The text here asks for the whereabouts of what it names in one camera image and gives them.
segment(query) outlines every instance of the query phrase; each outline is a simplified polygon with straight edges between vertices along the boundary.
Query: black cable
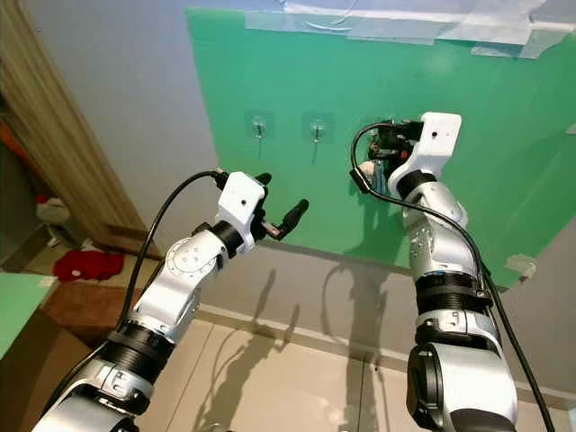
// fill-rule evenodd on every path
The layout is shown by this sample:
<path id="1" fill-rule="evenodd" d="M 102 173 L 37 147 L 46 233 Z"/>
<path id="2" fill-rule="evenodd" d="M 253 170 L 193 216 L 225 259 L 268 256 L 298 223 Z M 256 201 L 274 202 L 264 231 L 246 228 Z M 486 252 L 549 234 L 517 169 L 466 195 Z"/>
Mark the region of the black cable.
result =
<path id="1" fill-rule="evenodd" d="M 526 357 L 524 356 L 524 352 L 522 351 L 522 347 L 520 346 L 518 340 L 516 339 L 516 335 L 514 334 L 514 329 L 512 328 L 512 325 L 510 324 L 510 321 L 508 319 L 508 315 L 507 315 L 506 311 L 504 310 L 504 305 L 502 304 L 502 300 L 500 299 L 500 294 L 498 293 L 496 285 L 494 284 L 494 282 L 491 279 L 490 272 L 488 271 L 488 268 L 486 267 L 486 265 L 482 262 L 480 250 L 476 246 L 476 243 L 474 242 L 473 238 L 470 236 L 470 234 L 468 234 L 468 231 L 466 231 L 464 228 L 462 228 L 457 222 L 448 218 L 447 216 L 445 216 L 444 214 L 442 214 L 438 211 L 432 210 L 432 209 L 430 209 L 428 207 L 424 207 L 422 205 L 414 204 L 413 202 L 405 202 L 403 200 L 398 200 L 398 199 L 392 198 L 388 195 L 384 195 L 382 193 L 376 192 L 373 189 L 370 181 L 366 178 L 365 174 L 358 167 L 358 163 L 357 163 L 357 159 L 356 159 L 356 147 L 358 145 L 358 141 L 360 140 L 360 138 L 362 138 L 362 136 L 364 134 L 366 134 L 368 131 L 371 131 L 372 129 L 380 128 L 380 127 L 391 127 L 391 126 L 392 126 L 392 124 L 387 122 L 387 121 L 380 121 L 377 123 L 372 123 L 372 124 L 369 124 L 369 125 L 363 127 L 354 136 L 354 139 L 352 140 L 352 145 L 350 147 L 350 161 L 352 163 L 352 169 L 354 170 L 355 174 L 357 175 L 357 178 L 362 180 L 364 189 L 370 195 L 375 196 L 376 198 L 378 198 L 382 201 L 386 201 L 387 203 L 398 204 L 402 207 L 406 207 L 406 208 L 409 208 L 412 210 L 418 210 L 420 212 L 424 212 L 424 213 L 430 214 L 436 218 L 439 218 L 441 221 L 446 222 L 448 225 L 450 225 L 452 228 L 454 228 L 456 231 L 458 231 L 462 235 L 464 240 L 466 240 L 466 243 L 468 243 L 468 246 L 470 247 L 470 250 L 472 252 L 474 263 L 476 264 L 478 281 L 479 281 L 480 287 L 483 290 L 485 283 L 488 285 L 491 297 L 494 300 L 494 304 L 496 306 L 496 310 L 498 311 L 500 319 L 502 320 L 502 324 L 504 325 L 504 329 L 506 330 L 506 334 L 508 335 L 508 339 L 510 340 L 510 344 L 514 348 L 514 351 L 516 352 L 516 355 L 518 357 L 520 365 L 522 366 L 522 370 L 524 371 L 524 374 L 526 375 L 526 378 L 528 379 L 528 383 L 530 384 L 530 388 L 532 389 L 532 393 L 534 394 L 536 404 L 538 405 L 538 408 L 540 409 L 540 413 L 542 414 L 542 419 L 544 421 L 544 425 L 546 426 L 546 430 L 548 432 L 554 432 L 554 423 L 552 422 L 552 418 L 550 416 L 550 411 L 548 410 L 548 407 L 546 406 L 544 397 L 542 396 L 542 393 L 540 392 L 540 388 L 538 387 L 538 383 L 536 382 L 536 378 L 534 377 L 534 374 L 532 373 L 532 369 L 530 368 L 530 365 L 528 364 L 528 361 L 527 361 Z"/>
<path id="2" fill-rule="evenodd" d="M 152 222 L 150 229 L 148 230 L 148 235 L 146 236 L 146 240 L 144 241 L 144 243 L 142 243 L 142 246 L 140 247 L 138 256 L 136 258 L 136 262 L 134 263 L 134 267 L 132 268 L 132 273 L 130 275 L 130 281 L 128 282 L 128 288 L 126 289 L 126 294 L 124 295 L 124 303 L 122 305 L 121 314 L 120 314 L 120 317 L 118 318 L 118 322 L 116 323 L 116 330 L 118 330 L 120 328 L 120 325 L 128 316 L 128 312 L 130 311 L 130 306 L 132 303 L 132 297 L 134 295 L 134 288 L 136 286 L 136 281 L 138 280 L 138 274 L 140 272 L 140 268 L 142 267 L 142 262 L 144 261 L 144 257 L 146 256 L 146 252 L 148 251 L 148 248 L 149 248 L 150 244 L 152 243 L 152 239 L 154 238 L 154 234 L 156 233 L 158 225 L 160 224 L 160 221 L 162 221 L 162 218 L 164 217 L 164 213 L 166 213 L 166 210 L 168 209 L 168 207 L 170 206 L 172 201 L 190 183 L 198 180 L 199 178 L 212 177 L 218 181 L 219 176 L 221 174 L 222 173 L 219 173 L 218 171 L 201 171 L 200 173 L 194 174 L 194 175 L 188 177 L 187 179 L 185 179 L 181 184 L 179 184 L 178 187 L 166 198 L 166 200 L 164 201 L 164 203 L 162 204 L 162 206 L 158 210 L 156 218 L 154 218 L 154 221 Z M 164 260 L 162 260 L 160 263 L 158 263 L 158 265 L 155 269 L 155 273 L 157 273 L 160 270 L 161 264 L 163 264 L 163 262 L 164 262 Z M 104 347 L 106 347 L 106 344 L 107 344 L 107 340 L 105 340 L 97 349 L 95 349 L 90 354 L 88 354 L 86 357 L 84 357 L 82 360 L 80 360 L 78 363 L 76 363 L 74 365 L 74 367 L 72 369 L 70 369 L 70 371 L 68 371 L 68 373 L 64 376 L 64 378 L 62 378 L 62 380 L 58 383 L 58 385 L 56 386 L 56 388 L 54 389 L 54 391 L 50 395 L 48 401 L 46 402 L 46 405 L 44 406 L 44 410 L 42 411 L 42 416 L 44 414 L 46 414 L 46 412 L 50 409 L 50 407 L 56 402 L 56 400 L 58 399 L 60 394 L 66 389 L 66 387 L 68 386 L 68 384 L 70 383 L 70 381 L 72 380 L 74 375 L 76 375 L 84 366 L 86 366 L 88 364 L 88 362 L 90 360 L 92 360 L 100 351 L 102 351 L 104 349 Z"/>

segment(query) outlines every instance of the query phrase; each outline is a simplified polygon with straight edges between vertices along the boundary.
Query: wall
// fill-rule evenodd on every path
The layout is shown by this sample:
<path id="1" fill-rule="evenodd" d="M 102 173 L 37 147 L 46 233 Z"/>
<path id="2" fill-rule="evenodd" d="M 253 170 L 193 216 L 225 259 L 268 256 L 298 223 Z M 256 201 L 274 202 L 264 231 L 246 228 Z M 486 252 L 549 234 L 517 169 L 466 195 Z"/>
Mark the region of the wall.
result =
<path id="1" fill-rule="evenodd" d="M 0 263 L 38 226 L 34 195 L 23 165 L 0 143 Z"/>
<path id="2" fill-rule="evenodd" d="M 217 165 L 183 14 L 199 3 L 28 0 L 39 36 L 147 223 L 180 180 Z M 245 9 L 273 3 L 210 2 Z M 206 183 L 190 189 L 166 216 L 160 246 L 213 218 L 214 189 Z M 565 392 L 576 392 L 570 333 L 576 317 L 568 310 L 576 302 L 575 241 L 572 223 L 540 257 L 536 278 L 503 296 L 541 384 Z M 232 261 L 203 300 L 252 314 L 268 284 L 264 319 L 287 323 L 299 304 L 299 327 L 410 351 L 417 311 L 403 270 L 297 247 L 261 247 Z M 514 375 L 525 381 L 512 357 L 508 352 Z"/>

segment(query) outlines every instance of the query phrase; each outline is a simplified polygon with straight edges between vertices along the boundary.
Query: floor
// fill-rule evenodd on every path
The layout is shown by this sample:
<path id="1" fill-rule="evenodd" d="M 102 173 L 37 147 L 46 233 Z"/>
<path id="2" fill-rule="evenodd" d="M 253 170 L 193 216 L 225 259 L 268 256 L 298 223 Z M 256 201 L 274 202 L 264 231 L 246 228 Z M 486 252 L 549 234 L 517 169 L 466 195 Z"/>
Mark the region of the floor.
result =
<path id="1" fill-rule="evenodd" d="M 45 249 L 26 271 L 49 275 L 66 252 L 62 246 Z M 126 256 L 120 274 L 85 283 L 126 286 L 133 262 Z M 155 266 L 146 260 L 137 287 Z M 142 432 L 423 430 L 406 411 L 405 395 L 405 373 L 197 319 L 137 424 Z M 552 412 L 556 430 L 571 431 L 568 413 Z M 517 430 L 544 430 L 536 405 L 519 403 Z"/>

